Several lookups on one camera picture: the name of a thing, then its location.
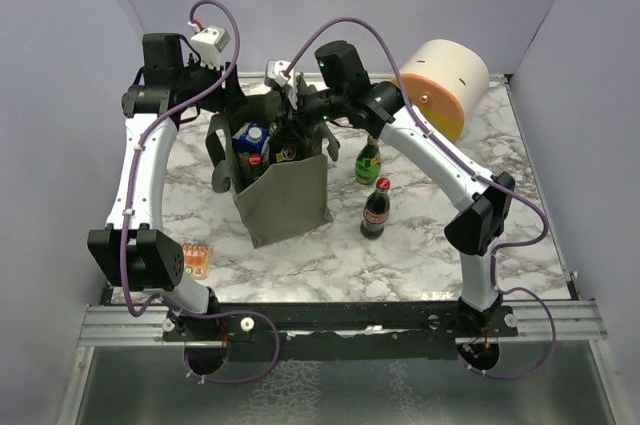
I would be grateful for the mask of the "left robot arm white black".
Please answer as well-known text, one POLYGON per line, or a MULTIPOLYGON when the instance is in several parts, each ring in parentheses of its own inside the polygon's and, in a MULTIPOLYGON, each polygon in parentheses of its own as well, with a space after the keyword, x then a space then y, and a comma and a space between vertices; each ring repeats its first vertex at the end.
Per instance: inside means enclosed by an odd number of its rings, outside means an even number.
POLYGON ((195 106, 221 112, 243 96, 235 66, 220 61, 229 40, 218 27, 197 29, 190 38, 143 36, 143 66, 122 97, 126 149, 118 191, 105 226, 87 239, 110 285, 125 294, 145 292, 181 311, 186 327, 202 340, 220 330, 217 299, 186 273, 181 245, 163 231, 163 190, 183 111, 195 106))

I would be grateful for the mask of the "olive green canvas bag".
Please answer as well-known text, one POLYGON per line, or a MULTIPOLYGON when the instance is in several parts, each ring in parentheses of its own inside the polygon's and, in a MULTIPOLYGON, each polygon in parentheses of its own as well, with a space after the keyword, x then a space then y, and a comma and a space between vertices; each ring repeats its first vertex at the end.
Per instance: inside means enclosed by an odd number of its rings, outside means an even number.
POLYGON ((249 183, 248 167, 232 147, 232 136, 247 122, 266 130, 280 105, 280 95, 269 91, 248 95, 248 104, 229 116, 214 114, 205 146, 214 167, 212 188, 233 192, 235 206, 255 248, 303 235, 332 221, 328 209, 328 161, 339 157, 340 143, 324 123, 299 127, 304 136, 302 160, 269 163, 261 177, 249 183))

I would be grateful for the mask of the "green glass bottle front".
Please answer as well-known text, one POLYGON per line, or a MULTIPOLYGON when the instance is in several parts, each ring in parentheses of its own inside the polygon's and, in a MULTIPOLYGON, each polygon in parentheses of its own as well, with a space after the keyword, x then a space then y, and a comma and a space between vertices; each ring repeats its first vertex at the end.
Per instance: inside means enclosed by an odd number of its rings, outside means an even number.
POLYGON ((269 163, 271 165, 302 160, 304 158, 304 136, 295 122, 283 122, 271 134, 269 141, 269 163))

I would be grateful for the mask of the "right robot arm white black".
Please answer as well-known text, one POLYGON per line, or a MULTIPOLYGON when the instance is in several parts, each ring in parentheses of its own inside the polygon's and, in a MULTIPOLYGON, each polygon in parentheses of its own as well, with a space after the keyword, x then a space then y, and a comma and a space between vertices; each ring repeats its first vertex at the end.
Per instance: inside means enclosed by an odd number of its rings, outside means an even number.
POLYGON ((298 93, 295 117, 306 125, 346 118, 401 152, 440 187, 458 211, 445 236, 461 260, 459 323, 467 334, 483 335, 502 303, 489 247, 504 231, 513 177, 478 166, 418 116, 407 93, 412 75, 371 83, 356 48, 344 40, 321 46, 315 57, 326 88, 298 93))

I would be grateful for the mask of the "blue white beverage carton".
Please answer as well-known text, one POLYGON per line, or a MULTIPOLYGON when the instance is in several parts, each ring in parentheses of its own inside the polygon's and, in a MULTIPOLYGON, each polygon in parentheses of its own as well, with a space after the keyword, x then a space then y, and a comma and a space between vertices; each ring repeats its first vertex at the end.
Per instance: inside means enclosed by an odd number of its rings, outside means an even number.
POLYGON ((232 147, 240 160, 249 161, 252 155, 258 155, 263 164, 269 154, 269 132, 254 122, 245 123, 233 136, 232 147))

